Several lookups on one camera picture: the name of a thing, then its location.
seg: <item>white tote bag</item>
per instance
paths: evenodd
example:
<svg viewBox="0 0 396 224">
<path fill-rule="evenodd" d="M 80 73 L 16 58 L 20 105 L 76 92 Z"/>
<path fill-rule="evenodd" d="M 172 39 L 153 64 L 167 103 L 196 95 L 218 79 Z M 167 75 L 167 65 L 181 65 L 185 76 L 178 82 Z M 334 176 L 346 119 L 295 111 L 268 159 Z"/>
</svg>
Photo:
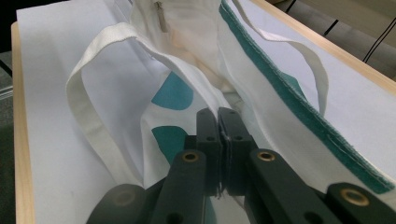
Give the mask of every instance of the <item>white tote bag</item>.
<svg viewBox="0 0 396 224">
<path fill-rule="evenodd" d="M 333 183 L 356 184 L 396 208 L 394 180 L 364 159 L 325 119 L 329 80 L 318 55 L 299 42 L 256 27 L 244 4 L 135 0 L 130 22 L 107 27 L 88 46 L 67 82 L 67 97 L 82 131 L 117 184 L 148 188 L 164 178 L 183 148 L 184 137 L 196 132 L 196 113 L 208 107 L 216 115 L 220 107 L 230 107 L 241 114 L 258 146 L 280 153 L 307 185 L 326 191 Z M 126 39 L 139 43 L 167 67 L 157 70 L 161 87 L 146 102 L 144 112 L 134 115 L 141 118 L 136 129 L 143 143 L 131 149 L 142 152 L 135 158 L 115 144 L 82 79 L 84 66 L 102 49 Z M 311 70 L 315 80 L 310 88 L 316 92 L 316 102 L 305 98 L 298 79 L 277 68 L 260 41 L 287 42 L 290 50 L 303 55 L 302 66 Z M 248 223 L 241 203 L 233 197 L 212 198 L 206 209 L 211 223 Z"/>
</svg>

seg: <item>wooden edge trim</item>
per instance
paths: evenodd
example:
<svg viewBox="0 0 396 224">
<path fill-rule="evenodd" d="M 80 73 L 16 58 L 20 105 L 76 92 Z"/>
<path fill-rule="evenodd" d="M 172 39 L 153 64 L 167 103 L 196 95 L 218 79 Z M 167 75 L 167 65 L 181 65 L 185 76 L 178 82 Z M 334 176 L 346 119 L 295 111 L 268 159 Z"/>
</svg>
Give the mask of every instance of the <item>wooden edge trim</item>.
<svg viewBox="0 0 396 224">
<path fill-rule="evenodd" d="M 384 76 L 382 73 L 376 71 L 373 67 L 369 66 L 355 56 L 336 46 L 325 37 L 307 28 L 305 25 L 295 20 L 277 7 L 269 4 L 268 2 L 264 0 L 250 1 L 253 2 L 256 6 L 271 14 L 272 16 L 276 17 L 278 20 L 288 25 L 291 29 L 293 29 L 300 35 L 304 36 L 305 38 L 312 41 L 314 44 L 329 52 L 336 59 L 348 65 L 349 67 L 360 73 L 362 76 L 374 82 L 382 89 L 390 92 L 393 95 L 396 95 L 396 82 L 392 79 Z"/>
<path fill-rule="evenodd" d="M 30 163 L 26 110 L 21 63 L 21 41 L 18 23 L 11 25 L 12 73 L 14 88 L 14 156 L 15 156 L 15 199 L 18 224 L 34 224 L 35 208 L 33 180 Z"/>
</svg>

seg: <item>zipper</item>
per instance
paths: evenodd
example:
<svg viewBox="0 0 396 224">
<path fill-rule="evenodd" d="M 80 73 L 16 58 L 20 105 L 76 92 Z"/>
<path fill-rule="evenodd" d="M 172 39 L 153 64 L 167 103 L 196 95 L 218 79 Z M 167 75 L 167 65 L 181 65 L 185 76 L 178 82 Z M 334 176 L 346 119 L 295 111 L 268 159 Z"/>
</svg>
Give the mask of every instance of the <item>zipper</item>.
<svg viewBox="0 0 396 224">
<path fill-rule="evenodd" d="M 160 21 L 160 27 L 163 33 L 168 33 L 168 29 L 166 27 L 165 16 L 163 15 L 163 3 L 155 2 L 154 6 L 157 8 L 157 15 Z"/>
</svg>

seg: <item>bag strap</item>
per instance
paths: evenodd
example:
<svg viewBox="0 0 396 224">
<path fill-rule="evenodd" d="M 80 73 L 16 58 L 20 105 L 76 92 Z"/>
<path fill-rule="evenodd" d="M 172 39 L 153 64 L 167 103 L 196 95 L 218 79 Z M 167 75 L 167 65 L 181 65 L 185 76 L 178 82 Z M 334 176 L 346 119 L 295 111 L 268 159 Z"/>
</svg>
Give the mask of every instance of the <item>bag strap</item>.
<svg viewBox="0 0 396 224">
<path fill-rule="evenodd" d="M 135 30 L 128 23 L 119 23 L 105 28 L 87 47 L 66 84 L 69 107 L 92 148 L 104 162 L 117 184 L 142 183 L 136 167 L 128 165 L 105 124 L 97 114 L 82 80 L 81 70 L 105 47 L 135 37 Z"/>
<path fill-rule="evenodd" d="M 319 113 L 320 115 L 324 116 L 327 105 L 327 94 L 329 91 L 329 78 L 319 56 L 311 48 L 307 47 L 306 45 L 300 42 L 288 39 L 281 35 L 272 34 L 260 29 L 251 22 L 249 16 L 247 15 L 244 7 L 241 4 L 241 1 L 240 0 L 232 0 L 232 1 L 236 9 L 238 10 L 238 13 L 244 20 L 244 22 L 251 29 L 253 29 L 259 36 L 261 36 L 263 39 L 267 41 L 287 42 L 303 55 L 306 63 L 309 65 L 309 67 L 312 70 L 312 73 L 314 74 L 315 84 L 318 92 Z"/>
</svg>

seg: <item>floor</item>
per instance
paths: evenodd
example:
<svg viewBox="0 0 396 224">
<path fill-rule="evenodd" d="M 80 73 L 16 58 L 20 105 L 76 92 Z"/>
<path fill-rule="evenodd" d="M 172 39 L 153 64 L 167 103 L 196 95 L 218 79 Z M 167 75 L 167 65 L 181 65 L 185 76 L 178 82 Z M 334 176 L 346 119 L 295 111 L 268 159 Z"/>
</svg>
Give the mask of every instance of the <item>floor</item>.
<svg viewBox="0 0 396 224">
<path fill-rule="evenodd" d="M 291 0 L 276 4 L 285 11 Z M 289 15 L 315 32 L 323 34 L 335 18 L 323 15 L 312 7 L 296 2 Z M 326 35 L 330 41 L 359 59 L 363 59 L 375 38 L 338 22 Z M 396 49 L 381 44 L 368 61 L 374 69 L 396 80 Z M 11 52 L 0 53 L 0 60 L 11 68 Z M 15 223 L 14 200 L 14 157 L 13 157 L 13 117 L 12 117 L 12 78 L 0 68 L 0 220 L 3 224 Z"/>
</svg>

